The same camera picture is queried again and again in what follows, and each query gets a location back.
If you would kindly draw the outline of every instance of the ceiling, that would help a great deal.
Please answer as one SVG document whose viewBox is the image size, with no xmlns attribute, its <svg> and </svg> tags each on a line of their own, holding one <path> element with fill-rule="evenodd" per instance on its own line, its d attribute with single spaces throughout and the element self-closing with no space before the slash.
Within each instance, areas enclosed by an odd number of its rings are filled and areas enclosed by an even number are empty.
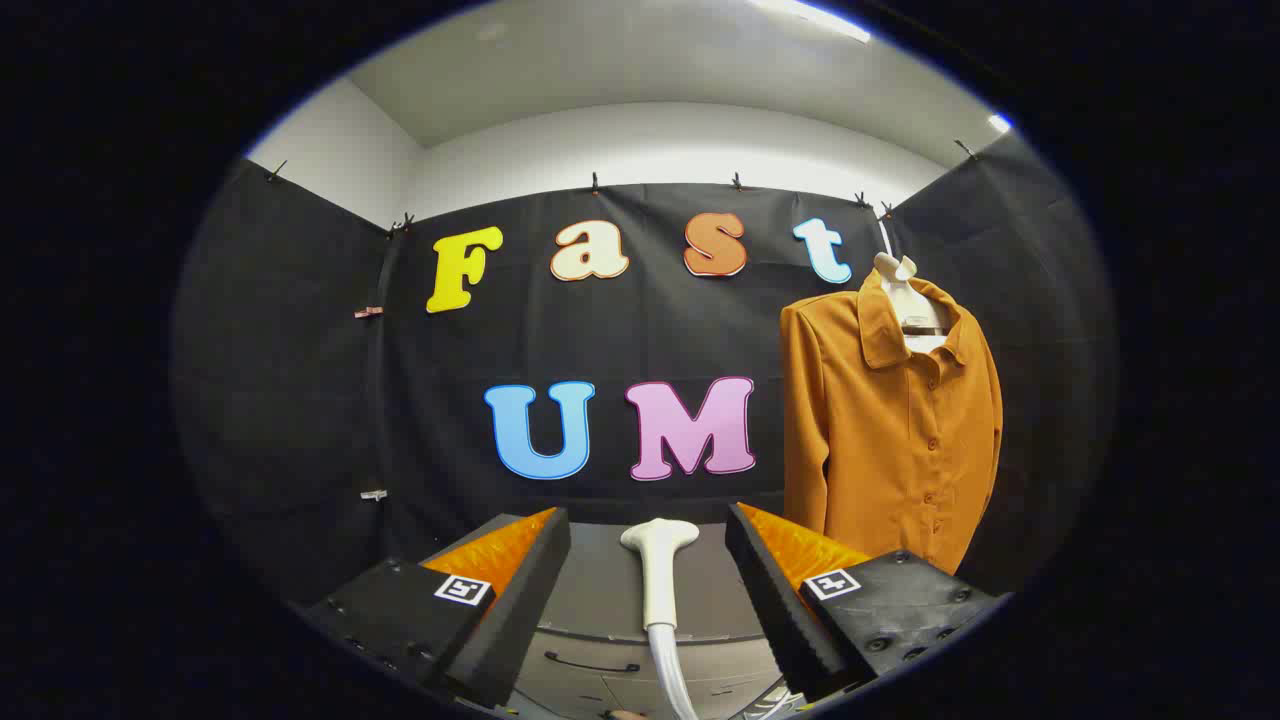
<svg viewBox="0 0 1280 720">
<path fill-rule="evenodd" d="M 424 147 L 521 118 L 716 102 L 854 129 L 945 168 L 998 137 L 983 102 L 883 38 L 753 0 L 498 0 L 419 32 L 349 79 Z"/>
</svg>

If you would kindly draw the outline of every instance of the black fabric curtain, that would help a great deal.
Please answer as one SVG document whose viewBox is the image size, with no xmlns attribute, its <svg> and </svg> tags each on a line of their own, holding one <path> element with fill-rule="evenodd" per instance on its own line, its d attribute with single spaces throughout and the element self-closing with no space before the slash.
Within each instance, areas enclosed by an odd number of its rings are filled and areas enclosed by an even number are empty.
<svg viewBox="0 0 1280 720">
<path fill-rule="evenodd" d="M 777 190 L 636 184 L 558 191 L 385 231 L 243 160 L 209 209 L 174 314 L 173 382 L 201 495 L 248 562 L 307 605 L 385 555 L 425 557 L 500 512 L 567 507 L 576 521 L 657 515 L 723 519 L 741 500 L 782 511 L 778 313 L 856 290 L 884 242 L 865 204 Z M 735 214 L 746 265 L 731 277 L 685 266 L 689 220 Z M 794 228 L 841 234 L 852 277 L 823 281 Z M 621 232 L 627 269 L 566 282 L 556 236 L 584 220 Z M 1004 386 L 996 492 L 960 575 L 1016 589 L 1059 546 L 1101 460 L 1111 407 L 1111 309 L 1101 261 L 1070 193 L 1009 136 L 884 218 L 893 254 L 969 307 Z M 428 313 L 438 240 L 483 228 L 470 304 Z M 366 305 L 384 314 L 353 313 Z M 755 465 L 703 462 L 637 482 L 641 382 L 669 383 L 696 415 L 710 383 L 748 377 Z M 564 443 L 558 382 L 589 382 L 590 456 L 535 480 L 499 459 L 486 389 L 531 387 L 535 451 Z M 675 459 L 667 454 L 667 460 Z M 380 502 L 362 500 L 385 489 Z"/>
<path fill-rule="evenodd" d="M 745 228 L 745 268 L 732 277 L 695 277 L 685 266 L 686 224 L 700 213 L 732 213 Z M 795 225 L 820 218 L 841 233 L 837 256 L 854 279 L 832 284 L 810 266 Z M 556 236 L 584 220 L 621 231 L 628 268 L 618 277 L 564 282 L 549 270 Z M 425 311 L 438 269 L 434 243 L 498 227 L 503 245 L 485 252 L 466 307 Z M 708 184 L 636 184 L 559 191 L 467 208 L 411 224 L 397 234 L 384 278 L 381 377 L 387 511 L 397 547 L 421 555 L 499 512 L 549 506 L 576 521 L 639 523 L 657 515 L 722 521 L 724 503 L 782 511 L 782 395 L 778 314 L 796 300 L 849 290 L 870 270 L 883 238 L 869 205 L 777 190 Z M 748 401 L 754 468 L 712 474 L 680 468 L 637 482 L 636 409 L 626 389 L 667 382 L 692 415 L 717 378 L 751 378 Z M 557 382 L 595 386 L 589 401 L 590 457 L 576 474 L 534 480 L 499 460 L 484 401 L 498 384 L 538 396 L 529 410 L 532 446 L 554 455 L 564 443 Z M 710 452 L 708 447 L 703 461 Z"/>
<path fill-rule="evenodd" d="M 883 218 L 895 256 L 973 311 L 1004 392 L 996 488 L 957 575 L 1015 591 L 1057 550 L 1101 469 L 1115 325 L 1091 224 L 1015 133 Z"/>
<path fill-rule="evenodd" d="M 242 160 L 211 202 L 174 309 L 183 450 L 228 538 L 310 603 L 383 553 L 366 392 L 385 232 Z"/>
</svg>

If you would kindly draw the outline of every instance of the white hanger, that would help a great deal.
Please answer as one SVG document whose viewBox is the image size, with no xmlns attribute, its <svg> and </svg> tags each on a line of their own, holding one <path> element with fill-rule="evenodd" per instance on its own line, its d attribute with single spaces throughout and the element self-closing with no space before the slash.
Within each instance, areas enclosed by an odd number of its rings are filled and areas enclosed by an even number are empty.
<svg viewBox="0 0 1280 720">
<path fill-rule="evenodd" d="M 929 352 L 942 346 L 947 341 L 946 331 L 950 329 L 950 324 L 942 320 L 947 311 L 908 282 L 915 277 L 915 263 L 906 255 L 902 260 L 895 260 L 888 252 L 878 252 L 874 266 L 881 274 L 881 290 L 888 296 L 897 323 L 902 327 L 906 348 L 911 352 Z M 914 334 L 920 331 L 941 334 Z"/>
</svg>

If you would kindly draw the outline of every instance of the pink letter m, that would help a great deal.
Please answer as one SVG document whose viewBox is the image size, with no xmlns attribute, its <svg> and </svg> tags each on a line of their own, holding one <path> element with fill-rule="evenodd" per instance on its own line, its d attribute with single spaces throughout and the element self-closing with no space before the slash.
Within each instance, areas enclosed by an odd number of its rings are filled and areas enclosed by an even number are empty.
<svg viewBox="0 0 1280 720">
<path fill-rule="evenodd" d="M 707 388 L 696 419 L 667 383 L 627 388 L 627 401 L 640 415 L 640 462 L 631 468 L 631 477 L 643 482 L 671 477 L 671 464 L 662 459 L 663 442 L 686 475 L 694 474 L 713 441 L 708 473 L 741 473 L 755 466 L 746 446 L 746 398 L 754 387 L 750 378 L 717 379 Z"/>
</svg>

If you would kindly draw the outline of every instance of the shirt placket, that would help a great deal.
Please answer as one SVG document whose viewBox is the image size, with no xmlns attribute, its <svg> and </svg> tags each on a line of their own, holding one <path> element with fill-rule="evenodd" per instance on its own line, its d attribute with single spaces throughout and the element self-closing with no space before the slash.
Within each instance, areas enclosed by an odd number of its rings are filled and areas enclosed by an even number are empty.
<svg viewBox="0 0 1280 720">
<path fill-rule="evenodd" d="M 946 503 L 945 469 L 942 447 L 941 423 L 938 421 L 937 391 L 941 386 L 941 368 L 938 363 L 928 355 L 919 355 L 915 364 L 916 375 L 916 402 L 919 409 L 920 428 L 919 442 L 924 445 L 922 450 L 920 473 L 920 525 L 924 538 L 924 560 L 937 565 L 938 553 L 942 550 L 942 515 Z"/>
</svg>

